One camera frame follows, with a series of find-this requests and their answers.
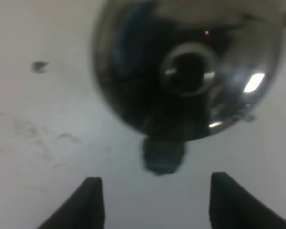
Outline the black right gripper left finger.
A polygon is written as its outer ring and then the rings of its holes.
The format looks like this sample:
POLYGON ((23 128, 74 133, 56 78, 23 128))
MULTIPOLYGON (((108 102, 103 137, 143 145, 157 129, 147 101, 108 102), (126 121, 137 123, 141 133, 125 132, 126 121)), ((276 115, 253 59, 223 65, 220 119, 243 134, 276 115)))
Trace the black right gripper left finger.
POLYGON ((102 179, 89 177, 40 226, 40 229, 103 229, 105 205, 102 179))

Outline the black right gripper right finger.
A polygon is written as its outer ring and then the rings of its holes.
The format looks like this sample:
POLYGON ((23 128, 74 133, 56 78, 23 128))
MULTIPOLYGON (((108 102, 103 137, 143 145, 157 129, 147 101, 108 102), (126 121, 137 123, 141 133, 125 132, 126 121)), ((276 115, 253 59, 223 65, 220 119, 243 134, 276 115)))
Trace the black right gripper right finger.
POLYGON ((213 229, 286 229, 285 219, 225 172, 211 175, 209 218, 213 229))

